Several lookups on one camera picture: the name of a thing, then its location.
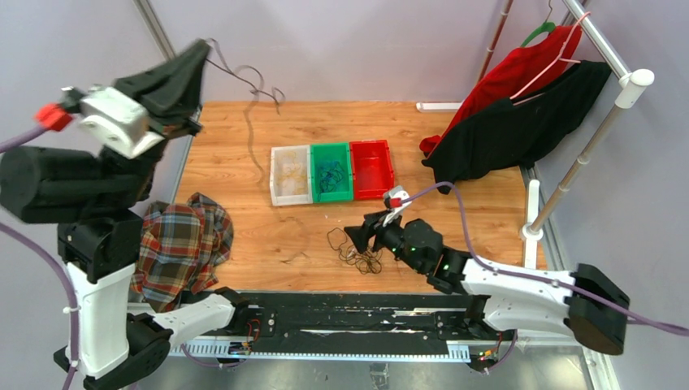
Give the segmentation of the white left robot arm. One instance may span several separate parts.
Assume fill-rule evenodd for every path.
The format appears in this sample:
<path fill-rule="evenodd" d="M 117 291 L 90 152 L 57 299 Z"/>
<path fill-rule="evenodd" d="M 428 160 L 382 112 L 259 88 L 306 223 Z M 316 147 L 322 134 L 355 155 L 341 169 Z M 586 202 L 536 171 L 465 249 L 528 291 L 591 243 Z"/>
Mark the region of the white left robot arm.
<path fill-rule="evenodd" d="M 87 389 L 123 389 L 155 372 L 170 351 L 207 332 L 242 334 L 248 302 L 230 288 L 162 314 L 128 312 L 141 245 L 132 208 L 150 192 L 169 141 L 201 131 L 195 114 L 210 44 L 109 85 L 63 89 L 37 126 L 1 146 L 1 204 L 27 224 L 57 227 L 58 258 L 8 226 L 41 256 L 67 294 L 70 336 L 54 361 Z"/>

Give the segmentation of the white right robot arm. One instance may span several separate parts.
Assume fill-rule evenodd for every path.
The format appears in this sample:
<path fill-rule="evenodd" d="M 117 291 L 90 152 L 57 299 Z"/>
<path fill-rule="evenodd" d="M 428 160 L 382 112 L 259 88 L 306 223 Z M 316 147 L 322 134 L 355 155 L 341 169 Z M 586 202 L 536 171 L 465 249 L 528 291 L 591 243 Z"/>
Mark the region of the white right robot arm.
<path fill-rule="evenodd" d="M 626 316 L 613 306 L 628 309 L 630 298 L 599 268 L 580 263 L 574 271 L 540 271 L 478 260 L 445 245 L 422 219 L 382 219 L 380 212 L 368 214 L 344 233 L 358 252 L 387 249 L 435 290 L 471 297 L 464 325 L 474 338 L 494 331 L 550 332 L 599 353 L 623 353 Z"/>

